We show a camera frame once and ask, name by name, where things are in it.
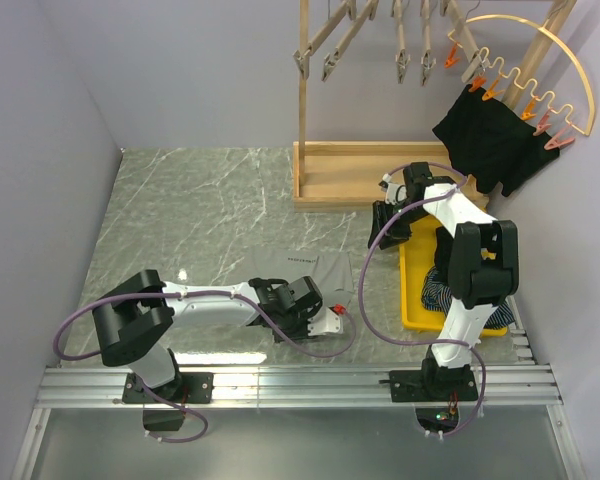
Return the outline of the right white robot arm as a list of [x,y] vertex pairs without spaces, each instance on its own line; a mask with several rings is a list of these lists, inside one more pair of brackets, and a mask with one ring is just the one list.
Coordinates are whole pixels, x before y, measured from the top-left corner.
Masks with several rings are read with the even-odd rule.
[[476,206],[463,192],[466,178],[449,169],[432,173],[432,164],[400,167],[379,183],[385,197],[373,205],[368,248],[375,251],[406,242],[413,223],[434,217],[451,237],[447,284],[451,302],[437,339],[417,371],[389,376],[395,402],[435,403],[479,399],[484,380],[471,369],[474,347],[489,318],[519,285],[518,230]]

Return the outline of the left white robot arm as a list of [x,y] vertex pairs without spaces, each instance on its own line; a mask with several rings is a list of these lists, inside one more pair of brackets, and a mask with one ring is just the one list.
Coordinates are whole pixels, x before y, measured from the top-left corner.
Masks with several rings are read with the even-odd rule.
[[163,282],[157,271],[144,270],[106,296],[112,301],[92,310],[102,363],[129,367],[132,388],[141,390],[143,382],[160,402],[182,398],[186,388],[175,354],[159,344],[174,325],[262,326],[277,342],[341,331],[339,317],[309,276],[293,282],[253,278],[213,289]]

